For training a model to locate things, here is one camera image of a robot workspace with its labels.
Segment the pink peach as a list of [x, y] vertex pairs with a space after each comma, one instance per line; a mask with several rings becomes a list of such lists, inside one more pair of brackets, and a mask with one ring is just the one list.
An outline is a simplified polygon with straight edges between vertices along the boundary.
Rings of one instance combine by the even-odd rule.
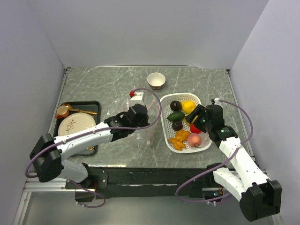
[[197, 148], [202, 143], [202, 138], [199, 134], [191, 133], [187, 138], [187, 143], [191, 148]]

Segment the dark green avocado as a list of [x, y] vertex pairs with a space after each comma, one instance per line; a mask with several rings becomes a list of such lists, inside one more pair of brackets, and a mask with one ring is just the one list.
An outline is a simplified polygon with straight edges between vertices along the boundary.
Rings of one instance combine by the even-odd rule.
[[182, 111], [176, 111], [168, 115], [167, 119], [171, 122], [181, 121], [185, 118], [185, 114]]

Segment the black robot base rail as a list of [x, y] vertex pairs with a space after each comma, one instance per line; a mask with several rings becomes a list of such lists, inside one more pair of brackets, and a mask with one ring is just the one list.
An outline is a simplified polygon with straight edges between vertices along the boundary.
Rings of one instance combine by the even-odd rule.
[[[106, 199], [174, 196], [181, 184], [204, 171], [204, 168], [90, 167], [88, 178], [79, 185]], [[179, 191], [180, 196], [193, 200], [220, 197], [224, 193], [225, 189], [213, 180], [211, 173], [193, 180]]]

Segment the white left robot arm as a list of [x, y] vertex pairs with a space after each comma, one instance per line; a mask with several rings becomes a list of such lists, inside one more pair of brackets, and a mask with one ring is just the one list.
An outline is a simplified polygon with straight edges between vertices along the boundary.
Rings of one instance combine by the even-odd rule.
[[31, 163], [40, 182], [49, 182], [58, 177], [75, 181], [82, 188], [93, 183], [86, 164], [76, 164], [67, 159], [91, 146], [110, 143], [126, 138], [137, 129], [149, 126], [145, 105], [135, 104], [126, 112], [106, 119], [92, 128], [65, 136], [42, 135], [32, 152]]

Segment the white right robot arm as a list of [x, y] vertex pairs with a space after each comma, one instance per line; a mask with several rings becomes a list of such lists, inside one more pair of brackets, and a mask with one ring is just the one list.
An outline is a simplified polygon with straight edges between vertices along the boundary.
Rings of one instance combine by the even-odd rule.
[[282, 197], [280, 183], [261, 171], [244, 149], [234, 129], [225, 125], [222, 106], [197, 105], [186, 120], [208, 133], [237, 172], [234, 175], [223, 162], [204, 172], [206, 183], [211, 187], [218, 184], [225, 187], [239, 201], [240, 210], [248, 221], [278, 214]]

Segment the orange ginger root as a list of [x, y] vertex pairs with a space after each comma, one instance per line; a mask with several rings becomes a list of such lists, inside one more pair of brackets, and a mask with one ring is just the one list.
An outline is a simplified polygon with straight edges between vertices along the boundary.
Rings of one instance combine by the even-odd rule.
[[175, 137], [170, 138], [168, 142], [172, 143], [176, 150], [182, 151], [186, 148], [184, 142], [187, 141], [190, 134], [191, 133], [189, 131], [181, 129], [177, 131]]

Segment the clear zip top bag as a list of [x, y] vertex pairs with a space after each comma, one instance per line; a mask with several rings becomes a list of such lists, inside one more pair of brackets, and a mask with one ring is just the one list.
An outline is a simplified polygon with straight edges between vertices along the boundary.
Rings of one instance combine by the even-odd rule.
[[[153, 97], [146, 98], [145, 104], [148, 110], [148, 123], [151, 124], [154, 120], [159, 116], [159, 105], [158, 101]], [[130, 134], [127, 139], [129, 139], [134, 144], [142, 145], [142, 146], [150, 146], [150, 144], [154, 140], [154, 133], [157, 127], [157, 122], [151, 127], [143, 130], [137, 130], [134, 133]]]

